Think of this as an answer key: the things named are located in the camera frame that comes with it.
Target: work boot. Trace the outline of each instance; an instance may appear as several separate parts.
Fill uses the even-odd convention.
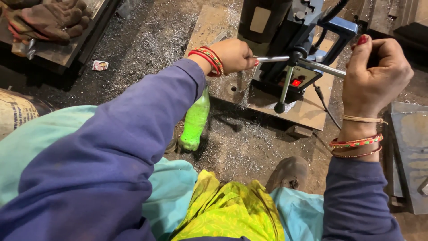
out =
[[[174,132],[172,133],[172,139],[169,142],[169,144],[166,146],[166,149],[164,152],[165,154],[175,151],[175,149],[177,148],[177,139],[178,139],[178,134],[174,128]]]
[[[302,157],[281,160],[267,181],[266,191],[271,193],[277,187],[304,191],[308,178],[308,166],[308,162]]]

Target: red nail polish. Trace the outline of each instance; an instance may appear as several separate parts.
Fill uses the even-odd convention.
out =
[[[369,36],[367,34],[361,35],[360,39],[358,39],[357,45],[362,45],[367,43],[367,40],[369,39]]]

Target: blue sleeve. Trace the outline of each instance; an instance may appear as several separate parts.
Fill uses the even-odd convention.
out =
[[[141,217],[148,178],[204,85],[183,59],[100,105],[25,168],[18,197],[0,209],[0,240],[155,241]]]
[[[379,162],[333,157],[324,193],[323,241],[403,241],[383,192]]]

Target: magnetic drill press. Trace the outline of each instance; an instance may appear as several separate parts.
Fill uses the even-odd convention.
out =
[[[288,102],[303,98],[305,89],[323,72],[344,77],[345,72],[328,65],[357,34],[355,23],[336,17],[347,2],[339,0],[322,12],[323,0],[244,0],[238,38],[254,55],[263,56],[258,58],[260,76],[251,84],[279,97],[276,113],[284,112],[286,98]],[[313,44],[316,25],[323,31]],[[338,38],[325,52],[319,47],[328,31]]]

